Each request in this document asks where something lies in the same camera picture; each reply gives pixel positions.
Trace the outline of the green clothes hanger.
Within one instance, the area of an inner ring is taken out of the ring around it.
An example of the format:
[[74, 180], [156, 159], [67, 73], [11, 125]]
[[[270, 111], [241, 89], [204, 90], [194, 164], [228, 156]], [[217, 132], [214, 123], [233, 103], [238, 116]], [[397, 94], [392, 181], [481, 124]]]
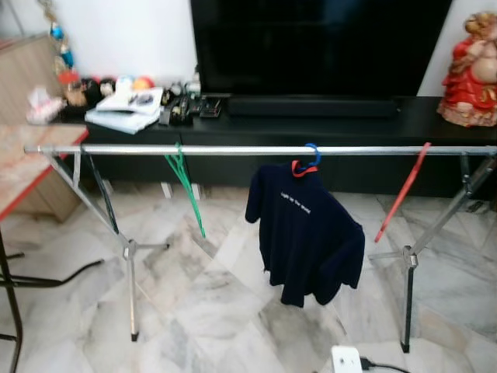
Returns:
[[198, 224], [198, 228], [201, 233], [202, 238], [206, 238], [206, 230], [203, 227], [203, 220], [201, 216], [201, 212], [199, 209], [199, 204], [196, 202], [196, 194], [194, 190], [194, 185], [191, 181], [189, 181], [189, 175], [186, 168], [185, 157], [183, 153], [183, 148], [180, 142], [175, 143], [175, 150], [172, 153], [165, 154], [165, 160], [171, 167], [171, 170], [179, 179], [180, 183], [183, 185], [184, 190], [189, 198], [189, 202], [191, 203], [192, 209], [194, 211], [196, 217], [196, 223]]

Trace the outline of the blue and red clothes hanger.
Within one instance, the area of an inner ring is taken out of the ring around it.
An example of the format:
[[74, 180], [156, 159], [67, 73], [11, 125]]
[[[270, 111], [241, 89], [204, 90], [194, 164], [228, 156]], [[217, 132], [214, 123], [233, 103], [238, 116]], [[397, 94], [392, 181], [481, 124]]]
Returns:
[[319, 146], [314, 145], [314, 143], [308, 143], [305, 146], [313, 150], [314, 160], [309, 163], [304, 163], [301, 160], [292, 160], [291, 173], [296, 178], [301, 178], [306, 174], [316, 172], [318, 170], [318, 165], [321, 162], [321, 153], [319, 150]]

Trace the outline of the black clothes hanger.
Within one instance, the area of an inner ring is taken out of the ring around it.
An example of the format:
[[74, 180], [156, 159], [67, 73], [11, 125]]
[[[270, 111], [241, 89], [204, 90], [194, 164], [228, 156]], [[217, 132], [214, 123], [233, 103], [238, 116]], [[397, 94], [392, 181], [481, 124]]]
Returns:
[[104, 210], [106, 210], [107, 219], [109, 219], [109, 226], [111, 227], [111, 231], [115, 235], [120, 234], [120, 227], [118, 227], [114, 210], [113, 210], [113, 202], [111, 202], [109, 191], [107, 191], [106, 184], [104, 184], [102, 174], [99, 173], [99, 167], [96, 166], [95, 160], [93, 160], [92, 156], [89, 154], [88, 150], [86, 150], [85, 146], [81, 146], [81, 157], [85, 159], [89, 164], [89, 169], [92, 171], [93, 178], [95, 178], [97, 189], [99, 189], [100, 195], [103, 197], [104, 202]]

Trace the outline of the red laughing buddha statue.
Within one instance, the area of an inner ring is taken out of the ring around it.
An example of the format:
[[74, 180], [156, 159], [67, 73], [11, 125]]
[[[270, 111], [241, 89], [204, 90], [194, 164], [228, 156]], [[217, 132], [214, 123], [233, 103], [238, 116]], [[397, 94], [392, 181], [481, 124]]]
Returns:
[[497, 110], [497, 15], [477, 12], [463, 24], [468, 36], [452, 50], [438, 113], [459, 127], [494, 127]]

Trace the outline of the navy t-shirt white print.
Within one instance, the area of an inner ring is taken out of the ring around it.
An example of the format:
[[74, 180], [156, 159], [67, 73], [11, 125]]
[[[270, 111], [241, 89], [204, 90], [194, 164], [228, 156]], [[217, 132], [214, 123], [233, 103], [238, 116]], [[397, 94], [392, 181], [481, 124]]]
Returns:
[[271, 285], [283, 287], [284, 305], [302, 308], [309, 295], [327, 305], [341, 287], [358, 288], [365, 232], [317, 172], [296, 178], [291, 162], [260, 166], [245, 220], [259, 224], [263, 269]]

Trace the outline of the black soundbar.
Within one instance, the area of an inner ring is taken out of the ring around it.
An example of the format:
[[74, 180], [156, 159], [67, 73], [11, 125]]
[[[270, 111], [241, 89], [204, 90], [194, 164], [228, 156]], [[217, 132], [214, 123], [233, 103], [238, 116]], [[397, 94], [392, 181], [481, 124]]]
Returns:
[[394, 100], [329, 99], [305, 96], [232, 96], [230, 115], [242, 117], [393, 117], [400, 111]]

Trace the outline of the black television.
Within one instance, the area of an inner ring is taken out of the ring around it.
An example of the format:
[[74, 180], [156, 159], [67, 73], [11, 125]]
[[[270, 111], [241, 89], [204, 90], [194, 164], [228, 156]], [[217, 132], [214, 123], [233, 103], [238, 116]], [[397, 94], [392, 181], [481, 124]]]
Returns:
[[415, 95], [452, 0], [189, 0], [204, 92]]

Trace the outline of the silver clothes rack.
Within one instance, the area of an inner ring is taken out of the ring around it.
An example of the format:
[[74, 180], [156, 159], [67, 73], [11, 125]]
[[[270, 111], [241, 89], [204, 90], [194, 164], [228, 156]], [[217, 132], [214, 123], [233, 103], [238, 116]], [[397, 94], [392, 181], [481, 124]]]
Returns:
[[[61, 154], [71, 154], [74, 156], [75, 164], [81, 164], [82, 145], [37, 145], [33, 148], [26, 146], [24, 149], [28, 153], [40, 153], [46, 157], [54, 171], [64, 179], [72, 191], [81, 198], [82, 202], [89, 207], [89, 210], [96, 214], [103, 224], [111, 231], [106, 210], [99, 209], [92, 200], [78, 187], [78, 170], [71, 172], [61, 167], [59, 157]], [[175, 146], [167, 145], [84, 145], [91, 156], [94, 155], [165, 155], [174, 152]], [[308, 155], [314, 152], [306, 146], [216, 146], [216, 145], [182, 145], [184, 157], [188, 155], [209, 155], [209, 156], [273, 156], [273, 155]], [[422, 146], [331, 146], [320, 147], [321, 156], [330, 154], [343, 154], [350, 156], [366, 155], [401, 155], [415, 154], [418, 156]], [[490, 175], [497, 171], [497, 146], [434, 146], [430, 147], [429, 154], [456, 155], [463, 166], [463, 189], [452, 198], [450, 205], [444, 213], [434, 221], [433, 226], [428, 228], [419, 236], [418, 241], [413, 246], [405, 246], [402, 251], [394, 253], [397, 258], [407, 260], [407, 278], [405, 278], [405, 325], [402, 327], [402, 338], [400, 340], [401, 351], [411, 352], [412, 345], [412, 320], [413, 320], [413, 281], [415, 271], [419, 265], [419, 254], [426, 245], [444, 227], [444, 225], [457, 213], [481, 188]], [[122, 255], [127, 262], [127, 276], [129, 280], [129, 336], [132, 342], [137, 342], [140, 336], [137, 324], [137, 281], [134, 270], [134, 255], [139, 249], [154, 249], [152, 244], [139, 244], [134, 239], [129, 239], [127, 235], [120, 232], [115, 235], [115, 239], [120, 242]]]

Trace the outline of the small black box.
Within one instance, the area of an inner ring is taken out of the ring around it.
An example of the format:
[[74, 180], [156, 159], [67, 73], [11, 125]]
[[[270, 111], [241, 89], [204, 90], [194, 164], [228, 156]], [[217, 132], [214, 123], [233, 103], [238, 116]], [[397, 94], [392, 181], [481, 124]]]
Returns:
[[226, 99], [224, 97], [208, 97], [203, 96], [199, 100], [198, 115], [202, 118], [217, 118], [221, 114]]

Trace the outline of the clear bottle green label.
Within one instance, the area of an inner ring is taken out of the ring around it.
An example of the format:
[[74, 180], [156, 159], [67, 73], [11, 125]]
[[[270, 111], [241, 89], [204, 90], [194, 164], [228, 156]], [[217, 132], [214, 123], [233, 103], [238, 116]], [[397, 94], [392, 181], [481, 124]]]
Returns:
[[187, 82], [185, 82], [184, 92], [188, 96], [201, 95], [201, 79], [198, 70], [195, 70], [194, 74], [192, 74], [192, 77], [189, 78]]

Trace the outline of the black remote control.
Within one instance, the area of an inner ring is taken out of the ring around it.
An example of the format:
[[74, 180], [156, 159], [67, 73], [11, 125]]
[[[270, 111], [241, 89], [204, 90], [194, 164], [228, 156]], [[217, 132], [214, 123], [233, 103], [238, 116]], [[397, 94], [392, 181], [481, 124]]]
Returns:
[[180, 96], [162, 107], [158, 123], [165, 127], [189, 127], [193, 124], [192, 100]]

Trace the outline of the white paper stack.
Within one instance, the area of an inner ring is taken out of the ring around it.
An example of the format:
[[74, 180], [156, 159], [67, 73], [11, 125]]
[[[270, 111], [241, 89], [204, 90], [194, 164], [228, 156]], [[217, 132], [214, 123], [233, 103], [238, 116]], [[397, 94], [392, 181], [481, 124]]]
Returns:
[[[162, 111], [162, 96], [164, 89], [156, 86], [152, 89], [122, 90], [96, 104], [93, 109], [86, 111], [85, 120], [100, 127], [115, 129], [125, 134], [136, 134], [150, 124], [156, 124]], [[158, 102], [149, 106], [131, 106], [128, 100], [138, 93], [151, 93], [159, 97]]]

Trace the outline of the black mouse plush toy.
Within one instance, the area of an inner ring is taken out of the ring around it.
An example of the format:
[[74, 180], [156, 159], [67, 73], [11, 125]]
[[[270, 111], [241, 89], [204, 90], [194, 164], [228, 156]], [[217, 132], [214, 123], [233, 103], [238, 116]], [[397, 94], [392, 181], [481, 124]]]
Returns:
[[82, 92], [88, 100], [96, 100], [98, 102], [104, 97], [111, 96], [115, 93], [116, 78], [81, 78]]

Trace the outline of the gold trophy blue ball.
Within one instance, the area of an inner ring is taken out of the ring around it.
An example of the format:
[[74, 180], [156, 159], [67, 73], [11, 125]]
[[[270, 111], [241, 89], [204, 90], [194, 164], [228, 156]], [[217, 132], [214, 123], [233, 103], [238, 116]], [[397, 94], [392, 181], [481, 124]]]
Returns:
[[57, 75], [63, 74], [65, 71], [75, 70], [75, 58], [68, 45], [68, 37], [65, 36], [63, 27], [57, 16], [54, 14], [54, 1], [53, 0], [36, 0], [39, 7], [43, 10], [43, 15], [49, 22], [49, 36], [54, 43], [54, 53], [56, 53], [56, 60], [54, 60], [54, 72]]

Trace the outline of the pink tissue pack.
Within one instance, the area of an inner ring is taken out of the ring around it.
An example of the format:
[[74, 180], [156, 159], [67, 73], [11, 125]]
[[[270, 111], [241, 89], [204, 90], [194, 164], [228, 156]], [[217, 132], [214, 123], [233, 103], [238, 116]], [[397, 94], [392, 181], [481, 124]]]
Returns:
[[26, 118], [29, 124], [49, 124], [66, 106], [64, 97], [51, 96], [45, 86], [37, 85], [28, 95], [29, 109]]

